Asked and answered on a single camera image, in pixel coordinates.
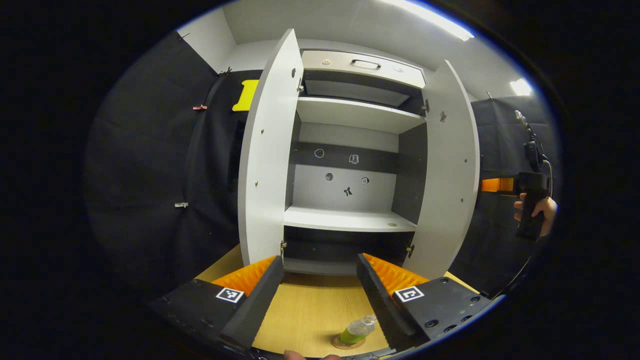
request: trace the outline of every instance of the cabinet shelf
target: cabinet shelf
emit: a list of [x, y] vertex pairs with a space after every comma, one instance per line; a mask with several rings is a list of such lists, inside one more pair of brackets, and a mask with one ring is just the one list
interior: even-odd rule
[[285, 257], [284, 270], [299, 274], [355, 276], [358, 263], [353, 261], [316, 261]]
[[388, 211], [386, 213], [368, 213], [300, 208], [289, 206], [284, 213], [284, 224], [309, 229], [361, 231], [369, 233], [400, 233], [415, 231], [416, 225]]
[[385, 106], [324, 97], [299, 97], [302, 122], [361, 127], [401, 134], [425, 122], [425, 118]]

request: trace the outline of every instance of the human hand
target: human hand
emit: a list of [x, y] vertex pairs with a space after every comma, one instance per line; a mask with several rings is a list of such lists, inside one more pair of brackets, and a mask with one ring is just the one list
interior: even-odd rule
[[[522, 210], [524, 207], [524, 197], [526, 195], [527, 195], [526, 193], [521, 193], [520, 200], [522, 201], [516, 201], [513, 204], [513, 207], [516, 209]], [[542, 211], [542, 213], [545, 216], [545, 220], [542, 222], [542, 228], [540, 229], [540, 236], [549, 235], [549, 232], [551, 232], [551, 226], [554, 223], [554, 217], [556, 217], [557, 208], [558, 208], [558, 205], [550, 197], [546, 197], [538, 201], [538, 203], [536, 204], [536, 207], [533, 209], [533, 212], [531, 213], [531, 217], [535, 217], [540, 211]], [[522, 213], [515, 213], [513, 217], [517, 221], [521, 221]]]
[[[284, 360], [307, 360], [307, 358], [295, 351], [284, 350]], [[321, 360], [340, 360], [340, 357], [338, 355], [327, 355]]]

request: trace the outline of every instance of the ceiling light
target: ceiling light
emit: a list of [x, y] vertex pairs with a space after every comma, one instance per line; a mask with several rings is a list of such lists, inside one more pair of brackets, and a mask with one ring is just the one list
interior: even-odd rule
[[443, 18], [442, 16], [434, 12], [431, 12], [430, 10], [423, 8], [419, 4], [416, 4], [407, 0], [380, 0], [380, 1], [398, 6], [399, 8], [403, 8], [410, 13], [414, 13], [415, 15], [418, 15], [424, 20], [427, 20], [432, 24], [442, 28], [446, 32], [458, 37], [462, 41], [467, 41], [470, 38], [474, 37], [473, 34], [468, 32], [465, 28], [461, 27], [460, 25], [457, 25], [452, 21], [449, 21]]
[[512, 81], [509, 83], [511, 88], [518, 96], [531, 95], [531, 86], [525, 79], [519, 79], [518, 81]]

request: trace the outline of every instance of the open cabinet door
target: open cabinet door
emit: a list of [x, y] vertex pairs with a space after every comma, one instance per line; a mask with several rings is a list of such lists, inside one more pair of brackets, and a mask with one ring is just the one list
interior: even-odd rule
[[244, 265], [280, 255], [291, 133], [302, 79], [293, 29], [264, 67], [249, 109], [238, 174], [238, 225]]
[[471, 103], [444, 60], [422, 91], [429, 101], [427, 176], [412, 244], [403, 267], [427, 279], [443, 276], [465, 239], [476, 205], [480, 150]]

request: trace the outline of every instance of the wooden tabletop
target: wooden tabletop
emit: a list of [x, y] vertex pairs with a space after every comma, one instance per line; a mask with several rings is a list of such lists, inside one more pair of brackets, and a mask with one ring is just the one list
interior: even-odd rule
[[[238, 245], [196, 279], [213, 281], [242, 267]], [[447, 272], [445, 276], [477, 293], [453, 274]], [[285, 273], [253, 347], [279, 354], [293, 350], [305, 357], [349, 356], [388, 348], [377, 324], [358, 348], [341, 350], [331, 344], [332, 337], [350, 322], [370, 314], [374, 311], [357, 277]]]

